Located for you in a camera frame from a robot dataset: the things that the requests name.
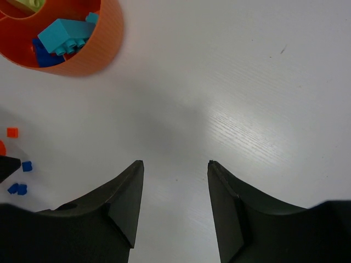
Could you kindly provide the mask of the blue ring lego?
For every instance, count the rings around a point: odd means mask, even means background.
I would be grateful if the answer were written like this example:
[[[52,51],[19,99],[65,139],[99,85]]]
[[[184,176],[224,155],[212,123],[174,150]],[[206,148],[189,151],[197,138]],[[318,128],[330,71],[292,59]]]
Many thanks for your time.
[[[62,55],[48,53],[42,42],[37,38],[32,40],[32,47],[39,67],[51,67],[65,62]]]

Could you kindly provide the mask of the pale green curved lego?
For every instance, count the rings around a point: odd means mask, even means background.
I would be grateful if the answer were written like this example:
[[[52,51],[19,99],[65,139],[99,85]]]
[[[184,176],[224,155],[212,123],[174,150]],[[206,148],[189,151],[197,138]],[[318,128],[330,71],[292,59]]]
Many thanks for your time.
[[[45,0],[7,0],[7,2],[26,14],[38,12],[45,4]]]

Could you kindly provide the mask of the orange ring lego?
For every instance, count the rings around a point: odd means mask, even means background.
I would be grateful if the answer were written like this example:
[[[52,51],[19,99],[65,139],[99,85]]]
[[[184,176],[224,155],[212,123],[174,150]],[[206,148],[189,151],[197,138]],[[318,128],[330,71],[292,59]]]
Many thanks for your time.
[[[1,155],[1,156],[5,156],[6,153],[7,153],[7,150],[6,150],[5,144],[4,144],[4,142],[1,140],[1,141],[0,141],[0,155]]]

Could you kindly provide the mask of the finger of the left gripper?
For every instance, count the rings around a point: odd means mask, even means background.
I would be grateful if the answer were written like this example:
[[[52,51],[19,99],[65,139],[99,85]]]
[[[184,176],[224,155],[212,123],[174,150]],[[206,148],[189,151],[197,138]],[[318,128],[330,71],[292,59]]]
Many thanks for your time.
[[[0,183],[10,177],[20,167],[20,159],[8,156],[0,156]]]

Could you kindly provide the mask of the teal long lego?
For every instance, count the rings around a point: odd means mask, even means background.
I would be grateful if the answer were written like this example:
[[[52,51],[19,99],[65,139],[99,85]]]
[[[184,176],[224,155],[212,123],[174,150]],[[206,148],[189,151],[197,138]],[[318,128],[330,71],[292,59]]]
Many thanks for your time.
[[[56,19],[38,34],[38,39],[48,53],[61,56],[84,47],[94,29],[95,24],[91,22]]]

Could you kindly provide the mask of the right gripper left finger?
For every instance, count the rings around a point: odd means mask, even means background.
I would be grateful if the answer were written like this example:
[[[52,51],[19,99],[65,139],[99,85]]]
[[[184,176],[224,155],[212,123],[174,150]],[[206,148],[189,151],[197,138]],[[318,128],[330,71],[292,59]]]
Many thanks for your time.
[[[1,262],[127,262],[135,246],[144,164],[54,210],[1,204]]]

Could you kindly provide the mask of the teal small lego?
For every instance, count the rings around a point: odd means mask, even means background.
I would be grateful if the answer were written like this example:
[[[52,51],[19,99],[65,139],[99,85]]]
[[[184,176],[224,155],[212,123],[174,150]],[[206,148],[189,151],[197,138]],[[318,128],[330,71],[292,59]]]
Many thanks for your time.
[[[88,22],[88,23],[96,25],[97,22],[98,22],[98,19],[99,19],[99,14],[90,12],[86,16],[85,21]]]

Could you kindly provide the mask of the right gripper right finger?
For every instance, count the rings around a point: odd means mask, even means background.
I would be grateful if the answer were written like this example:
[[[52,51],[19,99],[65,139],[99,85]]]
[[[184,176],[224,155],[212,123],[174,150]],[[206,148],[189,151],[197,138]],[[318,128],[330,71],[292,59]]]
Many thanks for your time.
[[[301,208],[208,163],[221,262],[350,262],[350,201]]]

